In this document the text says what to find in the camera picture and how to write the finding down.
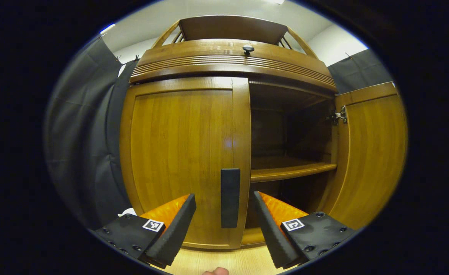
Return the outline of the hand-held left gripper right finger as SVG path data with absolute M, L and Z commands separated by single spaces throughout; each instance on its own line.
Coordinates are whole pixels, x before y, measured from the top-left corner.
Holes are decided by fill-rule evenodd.
M 276 268 L 305 264 L 336 249 L 357 231 L 328 214 L 299 210 L 263 192 L 253 193 L 259 225 Z

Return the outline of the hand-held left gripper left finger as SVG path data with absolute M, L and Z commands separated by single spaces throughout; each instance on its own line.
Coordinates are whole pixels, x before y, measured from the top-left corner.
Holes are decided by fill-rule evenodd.
M 94 233 L 122 253 L 165 269 L 180 251 L 195 211 L 190 193 L 142 215 L 123 214 Z

